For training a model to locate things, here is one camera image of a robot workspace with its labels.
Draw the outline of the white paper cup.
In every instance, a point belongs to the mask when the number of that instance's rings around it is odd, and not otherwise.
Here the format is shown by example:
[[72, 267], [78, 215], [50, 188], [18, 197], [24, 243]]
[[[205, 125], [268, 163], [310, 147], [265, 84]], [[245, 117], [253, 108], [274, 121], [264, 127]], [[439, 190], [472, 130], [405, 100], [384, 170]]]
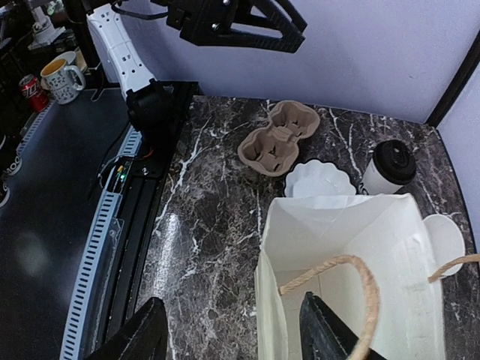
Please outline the white paper cup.
[[384, 178], [371, 160], [358, 186], [361, 195], [394, 194], [402, 185], [394, 184]]

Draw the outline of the black plastic cup lid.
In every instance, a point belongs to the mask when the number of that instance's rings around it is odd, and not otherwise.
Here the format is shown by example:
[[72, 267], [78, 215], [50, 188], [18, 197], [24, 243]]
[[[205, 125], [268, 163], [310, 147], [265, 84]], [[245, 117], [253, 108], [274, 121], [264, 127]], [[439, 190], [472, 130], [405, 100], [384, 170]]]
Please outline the black plastic cup lid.
[[388, 182], [407, 185], [416, 175], [416, 161], [407, 146], [397, 139], [379, 143], [373, 151], [376, 170]]

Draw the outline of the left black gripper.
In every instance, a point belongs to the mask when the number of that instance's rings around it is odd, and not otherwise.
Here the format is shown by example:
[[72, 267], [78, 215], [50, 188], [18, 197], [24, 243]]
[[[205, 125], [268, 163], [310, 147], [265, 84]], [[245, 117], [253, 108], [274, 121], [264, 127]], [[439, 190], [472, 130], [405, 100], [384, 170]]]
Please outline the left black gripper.
[[[171, 1], [166, 24], [179, 37], [200, 47], [239, 47], [295, 53], [305, 41], [307, 23], [291, 1]], [[239, 23], [277, 30], [280, 37], [231, 29]]]

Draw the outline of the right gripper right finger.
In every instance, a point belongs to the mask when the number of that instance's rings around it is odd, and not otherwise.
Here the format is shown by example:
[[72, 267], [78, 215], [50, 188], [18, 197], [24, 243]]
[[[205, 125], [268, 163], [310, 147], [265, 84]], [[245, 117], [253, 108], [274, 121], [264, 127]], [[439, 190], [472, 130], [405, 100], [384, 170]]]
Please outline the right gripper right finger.
[[299, 313], [303, 359], [348, 359], [359, 339], [331, 308], [306, 292]]

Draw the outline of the stack of white paper cups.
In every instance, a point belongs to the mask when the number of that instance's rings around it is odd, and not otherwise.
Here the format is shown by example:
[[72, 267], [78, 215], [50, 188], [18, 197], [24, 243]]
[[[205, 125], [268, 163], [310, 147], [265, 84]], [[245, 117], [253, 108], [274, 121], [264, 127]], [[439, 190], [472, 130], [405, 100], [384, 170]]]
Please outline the stack of white paper cups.
[[431, 214], [423, 220], [423, 223], [438, 267], [466, 254], [464, 237], [452, 219], [443, 214]]

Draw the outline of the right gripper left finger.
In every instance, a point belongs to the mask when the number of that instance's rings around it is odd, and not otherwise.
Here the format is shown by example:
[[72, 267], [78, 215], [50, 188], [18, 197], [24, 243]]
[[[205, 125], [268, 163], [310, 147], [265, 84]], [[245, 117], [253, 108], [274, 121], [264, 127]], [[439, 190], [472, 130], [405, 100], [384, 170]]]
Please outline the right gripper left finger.
[[151, 297], [103, 346], [86, 359], [165, 359], [167, 312]]

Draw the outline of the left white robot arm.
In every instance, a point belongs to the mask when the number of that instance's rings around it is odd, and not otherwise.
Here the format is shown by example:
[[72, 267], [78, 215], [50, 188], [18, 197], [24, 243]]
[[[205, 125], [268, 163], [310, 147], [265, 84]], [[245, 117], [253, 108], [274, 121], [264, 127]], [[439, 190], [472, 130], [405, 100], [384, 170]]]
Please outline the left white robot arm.
[[186, 107], [155, 79], [140, 58], [122, 17], [164, 19], [181, 39], [197, 46], [245, 47], [295, 53], [307, 28], [290, 1], [158, 1], [163, 13], [135, 13], [120, 1], [81, 1], [86, 22], [106, 48], [127, 104], [131, 125], [150, 146], [174, 137]]

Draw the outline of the beige paper bag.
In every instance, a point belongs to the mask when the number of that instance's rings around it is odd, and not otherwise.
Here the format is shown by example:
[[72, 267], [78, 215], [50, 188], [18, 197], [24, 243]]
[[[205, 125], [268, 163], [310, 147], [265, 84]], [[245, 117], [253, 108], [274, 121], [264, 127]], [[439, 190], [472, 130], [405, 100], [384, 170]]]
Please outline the beige paper bag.
[[299, 313], [316, 293], [355, 334], [365, 323], [359, 273], [338, 265], [281, 294], [305, 272], [342, 255], [360, 258], [379, 288], [371, 350], [386, 359], [446, 357], [442, 278], [459, 258], [438, 267], [413, 196], [313, 196], [271, 202], [255, 271], [260, 359], [300, 359]]

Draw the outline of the brown cardboard cup carrier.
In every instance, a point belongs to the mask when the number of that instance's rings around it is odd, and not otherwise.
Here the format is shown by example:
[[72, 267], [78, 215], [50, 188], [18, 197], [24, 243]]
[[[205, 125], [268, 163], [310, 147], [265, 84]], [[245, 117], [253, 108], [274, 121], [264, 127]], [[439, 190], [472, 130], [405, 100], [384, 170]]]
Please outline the brown cardboard cup carrier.
[[266, 127], [245, 137], [238, 146], [238, 156], [243, 164], [264, 176], [282, 176], [299, 156], [298, 142], [312, 137], [319, 125], [320, 116], [314, 109], [283, 100], [268, 114]]

